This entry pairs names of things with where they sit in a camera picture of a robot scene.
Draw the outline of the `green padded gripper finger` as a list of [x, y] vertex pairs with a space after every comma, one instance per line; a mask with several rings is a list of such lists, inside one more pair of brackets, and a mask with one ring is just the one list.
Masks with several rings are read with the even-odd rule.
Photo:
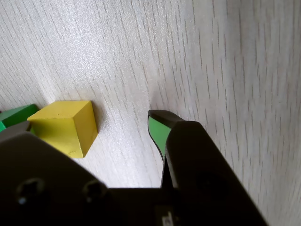
[[203, 126], [167, 110], [148, 112], [148, 131], [168, 167], [186, 226], [264, 226], [266, 221]]

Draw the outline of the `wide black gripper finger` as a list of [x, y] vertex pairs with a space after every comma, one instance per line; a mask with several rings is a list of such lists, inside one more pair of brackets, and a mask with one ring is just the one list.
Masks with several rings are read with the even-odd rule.
[[106, 186], [22, 122], [0, 134], [3, 226], [110, 226]]

